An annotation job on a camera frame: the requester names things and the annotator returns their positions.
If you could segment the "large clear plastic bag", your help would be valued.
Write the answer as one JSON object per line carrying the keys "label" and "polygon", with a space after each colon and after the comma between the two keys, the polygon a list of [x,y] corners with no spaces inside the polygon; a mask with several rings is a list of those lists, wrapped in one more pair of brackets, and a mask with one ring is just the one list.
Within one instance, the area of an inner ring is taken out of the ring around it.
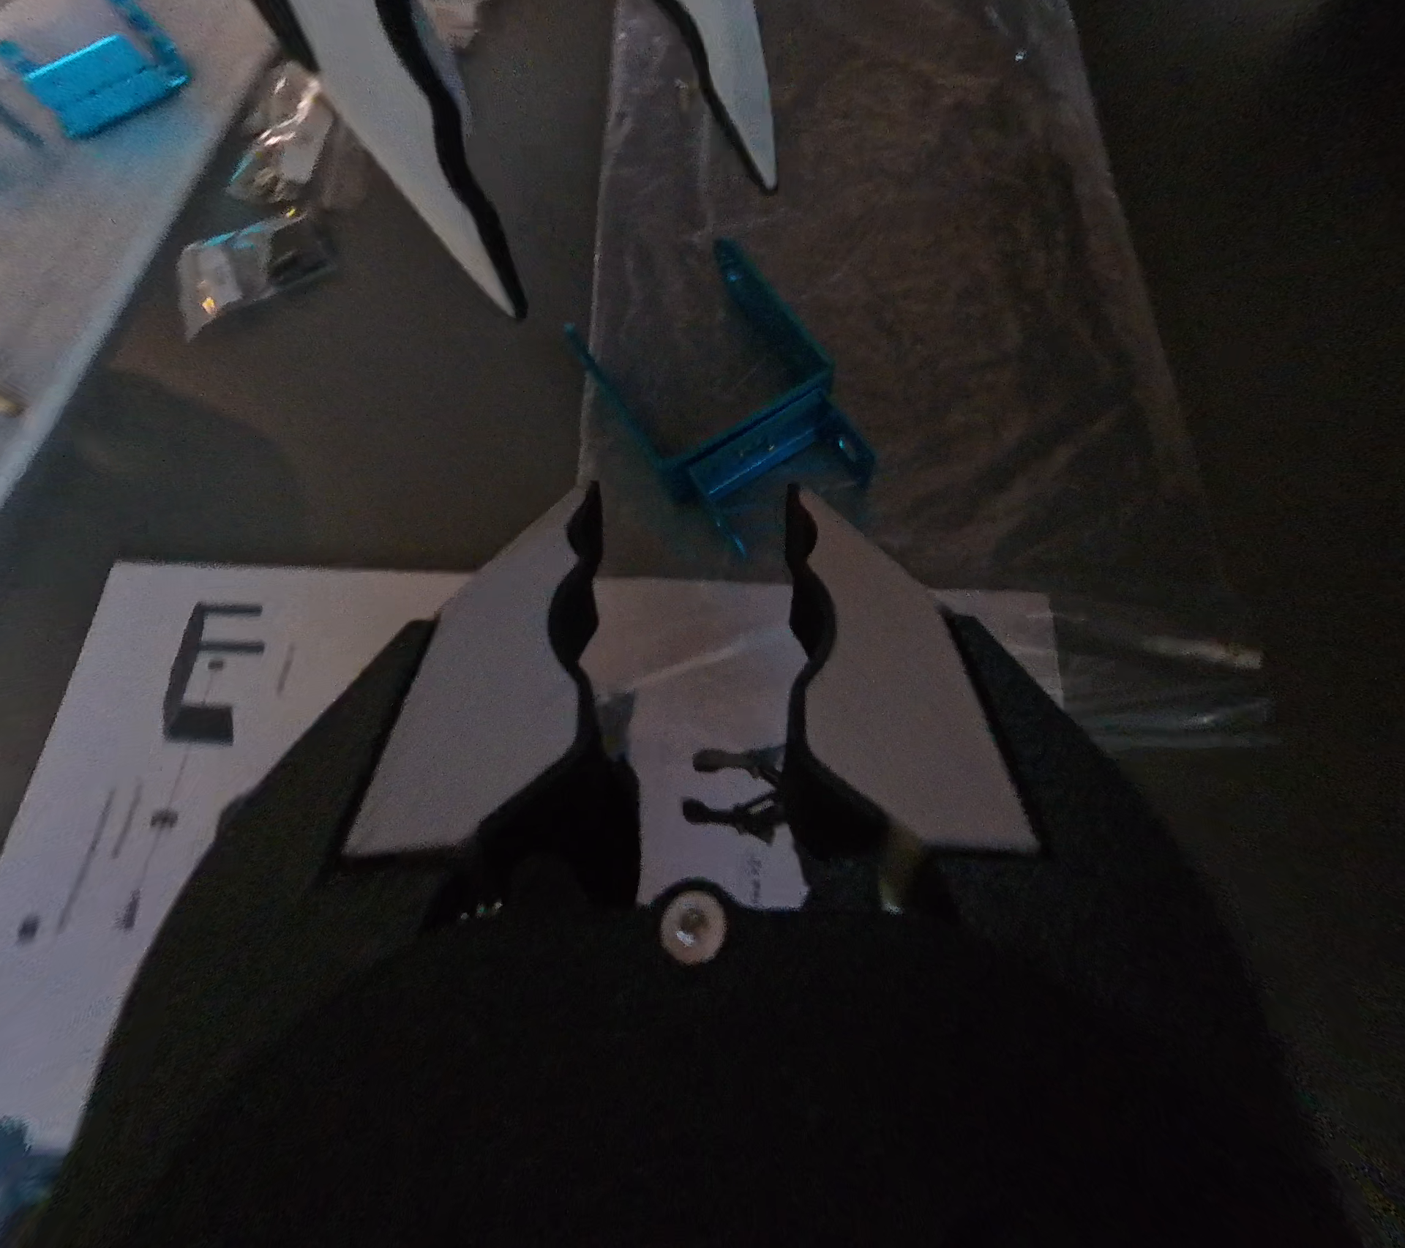
{"label": "large clear plastic bag", "polygon": [[746,557],[597,385],[579,471],[624,572],[782,572],[801,478],[930,585],[1236,610],[1066,0],[755,0],[779,182],[741,169],[652,0],[616,0],[588,348],[678,455],[785,368],[724,291],[734,240],[834,360],[876,456],[826,452],[722,505]]}

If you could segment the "pile of small screw bags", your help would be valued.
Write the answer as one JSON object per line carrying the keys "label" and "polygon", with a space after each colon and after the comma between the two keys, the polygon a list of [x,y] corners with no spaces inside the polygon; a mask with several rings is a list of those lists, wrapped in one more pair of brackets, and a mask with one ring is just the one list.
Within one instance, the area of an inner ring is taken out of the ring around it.
{"label": "pile of small screw bags", "polygon": [[323,281],[337,263],[333,221],[356,201],[371,165],[513,314],[513,269],[498,269],[490,241],[500,225],[466,166],[462,83],[418,1],[383,11],[376,0],[349,0],[348,13],[317,26],[330,61],[318,71],[276,61],[247,114],[223,187],[245,219],[176,257],[184,341]]}

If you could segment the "white instruction sheet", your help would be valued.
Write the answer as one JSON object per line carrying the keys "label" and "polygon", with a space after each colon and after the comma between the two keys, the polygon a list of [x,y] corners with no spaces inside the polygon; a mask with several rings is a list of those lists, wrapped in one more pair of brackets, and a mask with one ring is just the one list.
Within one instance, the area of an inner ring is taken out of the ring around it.
{"label": "white instruction sheet", "polygon": [[[1,1114],[64,1151],[137,966],[247,793],[462,574],[116,563],[2,845]],[[778,746],[803,654],[779,584],[605,578],[583,666],[623,707],[640,886],[686,877],[794,907],[785,830],[722,825],[762,783],[702,749]]]}

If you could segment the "blue metal U bracket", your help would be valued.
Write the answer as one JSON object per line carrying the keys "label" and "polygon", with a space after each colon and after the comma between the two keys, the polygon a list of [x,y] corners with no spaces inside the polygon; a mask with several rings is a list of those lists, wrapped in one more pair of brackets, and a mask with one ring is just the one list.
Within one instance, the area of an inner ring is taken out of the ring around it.
{"label": "blue metal U bracket", "polygon": [[711,256],[725,297],[787,373],[785,387],[736,423],[699,443],[664,453],[623,393],[623,383],[591,352],[575,325],[564,325],[570,351],[586,377],[633,437],[676,503],[705,508],[721,535],[740,557],[747,547],[722,516],[722,503],[809,448],[822,446],[864,489],[876,470],[876,455],[853,420],[834,401],[835,361],[829,351],[782,300],[743,247],[733,238],[715,238]]}

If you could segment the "clear bag of long parts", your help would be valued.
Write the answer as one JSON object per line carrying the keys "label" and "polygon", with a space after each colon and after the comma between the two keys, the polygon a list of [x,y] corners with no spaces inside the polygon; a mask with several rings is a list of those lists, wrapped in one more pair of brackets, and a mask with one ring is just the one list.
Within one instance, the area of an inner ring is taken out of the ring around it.
{"label": "clear bag of long parts", "polygon": [[1106,751],[1267,748],[1279,741],[1259,645],[1161,613],[1052,612],[1063,710]]}

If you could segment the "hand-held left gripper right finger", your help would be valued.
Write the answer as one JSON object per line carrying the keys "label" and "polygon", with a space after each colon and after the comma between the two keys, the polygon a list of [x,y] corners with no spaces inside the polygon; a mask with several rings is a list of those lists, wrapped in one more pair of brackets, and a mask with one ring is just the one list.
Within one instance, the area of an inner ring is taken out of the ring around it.
{"label": "hand-held left gripper right finger", "polygon": [[815,858],[1031,856],[1040,842],[946,613],[812,490],[784,496],[787,623],[803,663],[785,702],[778,792]]}

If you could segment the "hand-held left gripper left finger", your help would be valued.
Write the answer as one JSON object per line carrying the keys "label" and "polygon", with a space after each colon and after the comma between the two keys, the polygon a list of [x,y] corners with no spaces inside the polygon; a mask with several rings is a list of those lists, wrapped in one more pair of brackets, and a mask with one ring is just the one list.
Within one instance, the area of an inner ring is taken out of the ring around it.
{"label": "hand-held left gripper left finger", "polygon": [[597,483],[560,500],[440,607],[340,855],[443,861],[503,900],[522,868],[633,907],[639,782],[605,748],[585,654],[599,628]]}

